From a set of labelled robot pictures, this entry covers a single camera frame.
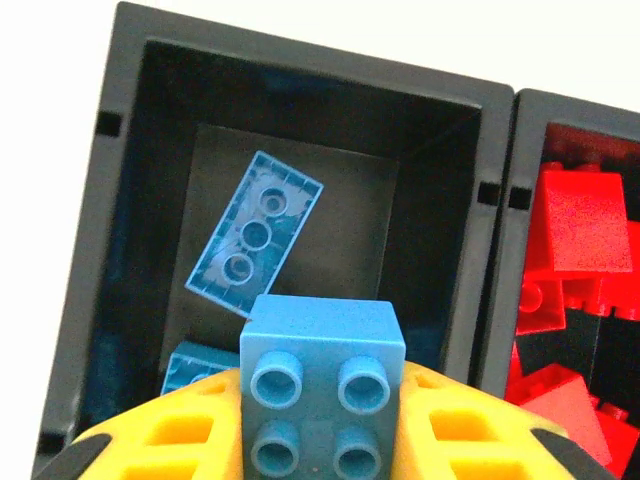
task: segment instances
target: white background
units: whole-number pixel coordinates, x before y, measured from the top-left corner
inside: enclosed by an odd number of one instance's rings
[[[637,2],[140,3],[640,112]],[[31,470],[115,1],[0,3],[0,458]]]

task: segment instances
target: black storage box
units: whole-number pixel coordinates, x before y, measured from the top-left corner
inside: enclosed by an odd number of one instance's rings
[[[390,300],[408,359],[466,382],[512,102],[120,4],[39,453],[156,396],[181,340],[237,351],[244,319],[184,283],[256,150],[325,186],[272,292]]]
[[[533,192],[543,161],[568,167],[598,163],[622,175],[627,217],[640,221],[640,114],[524,90],[494,244],[489,302],[478,323],[472,384],[503,396],[518,317]],[[576,248],[587,248],[576,245]],[[567,329],[517,338],[523,373],[560,363],[581,373],[590,391],[640,423],[640,322],[567,310]]]

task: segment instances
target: bin floor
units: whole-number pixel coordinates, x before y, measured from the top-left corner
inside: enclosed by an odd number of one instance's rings
[[[325,186],[271,292],[377,297],[398,173],[396,161],[201,125],[169,297],[161,371],[185,336],[198,343],[238,350],[245,319],[188,291],[184,284],[257,150]]]

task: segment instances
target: blue 2x4 brick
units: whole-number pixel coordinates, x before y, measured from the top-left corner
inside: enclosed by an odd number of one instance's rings
[[[245,478],[388,478],[405,357],[391,304],[260,295],[250,320]]]
[[[256,297],[271,288],[322,189],[257,152],[186,288],[248,317]]]
[[[169,366],[160,395],[239,366],[240,356],[237,353],[225,352],[197,343],[182,342],[169,358]]]

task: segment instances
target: yellow robotic claw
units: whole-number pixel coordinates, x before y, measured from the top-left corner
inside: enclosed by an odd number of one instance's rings
[[[240,371],[219,373],[80,435],[38,480],[243,477]],[[608,479],[557,425],[407,362],[392,480]]]

